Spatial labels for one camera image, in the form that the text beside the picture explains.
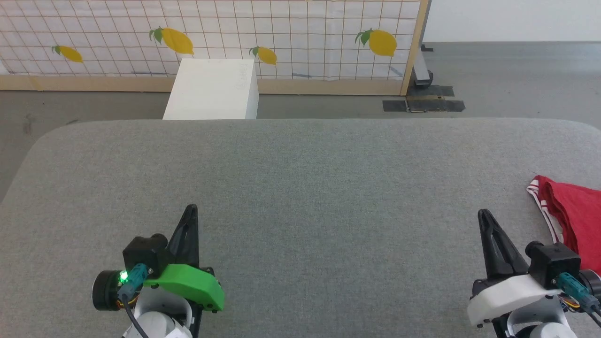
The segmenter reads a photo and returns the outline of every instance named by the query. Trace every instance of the grid backdrop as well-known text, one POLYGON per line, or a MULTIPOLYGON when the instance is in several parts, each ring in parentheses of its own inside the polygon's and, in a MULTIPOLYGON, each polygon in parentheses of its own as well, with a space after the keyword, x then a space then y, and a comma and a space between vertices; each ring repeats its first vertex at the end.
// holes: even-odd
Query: grid backdrop
POLYGON ((0 60, 11 74, 175 76, 182 58, 254 58, 263 79, 402 80, 419 1, 0 1, 0 60), (172 28, 192 42, 179 54, 149 38, 172 28), (375 55, 357 33, 379 29, 397 41, 375 55), (83 62, 52 52, 68 46, 83 62), (249 54, 261 46, 276 65, 249 54))

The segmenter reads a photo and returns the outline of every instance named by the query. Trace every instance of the white box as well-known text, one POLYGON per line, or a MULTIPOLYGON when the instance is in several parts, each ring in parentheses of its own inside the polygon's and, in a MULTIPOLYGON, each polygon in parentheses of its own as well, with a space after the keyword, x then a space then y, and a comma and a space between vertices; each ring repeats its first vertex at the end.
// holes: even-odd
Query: white box
POLYGON ((163 120, 252 120, 258 102, 254 60, 185 58, 163 120))

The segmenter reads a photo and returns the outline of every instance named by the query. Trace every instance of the gray table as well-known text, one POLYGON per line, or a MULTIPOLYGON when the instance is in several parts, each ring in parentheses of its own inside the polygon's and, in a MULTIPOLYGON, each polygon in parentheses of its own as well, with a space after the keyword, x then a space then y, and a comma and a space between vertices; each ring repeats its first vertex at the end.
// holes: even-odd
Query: gray table
MULTIPOLYGON (((90 288, 136 235, 200 210, 226 309, 211 337, 490 337, 477 210, 519 248, 549 234, 525 187, 601 188, 601 133, 555 120, 115 121, 57 129, 0 206, 3 337, 118 337, 90 288)), ((598 336, 584 315, 581 337, 598 336)))

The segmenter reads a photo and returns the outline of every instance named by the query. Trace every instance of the green led light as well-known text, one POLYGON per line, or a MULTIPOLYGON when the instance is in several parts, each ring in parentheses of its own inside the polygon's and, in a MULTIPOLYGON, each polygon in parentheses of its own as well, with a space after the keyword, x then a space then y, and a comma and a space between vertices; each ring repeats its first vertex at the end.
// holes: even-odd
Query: green led light
POLYGON ((119 274, 119 281, 124 283, 127 280, 127 271, 121 271, 119 274))

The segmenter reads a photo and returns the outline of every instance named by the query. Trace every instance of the white stripe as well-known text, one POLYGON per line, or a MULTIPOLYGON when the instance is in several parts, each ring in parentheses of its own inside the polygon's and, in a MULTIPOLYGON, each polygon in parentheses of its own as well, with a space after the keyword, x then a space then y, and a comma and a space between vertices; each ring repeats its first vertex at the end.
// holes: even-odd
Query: white stripe
POLYGON ((536 205, 538 206, 538 209, 543 214, 543 218, 545 219, 545 222, 547 223, 547 226, 549 227, 549 232, 551 233, 551 239, 553 240, 553 243, 556 243, 558 241, 563 243, 563 229, 562 229, 560 223, 557 221, 557 219, 555 217, 553 217, 553 215, 551 215, 549 213, 549 209, 546 207, 547 201, 546 200, 541 201, 538 199, 538 180, 533 180, 530 183, 530 185, 528 185, 526 187, 526 191, 530 195, 532 195, 532 197, 534 198, 534 201, 536 201, 536 205))

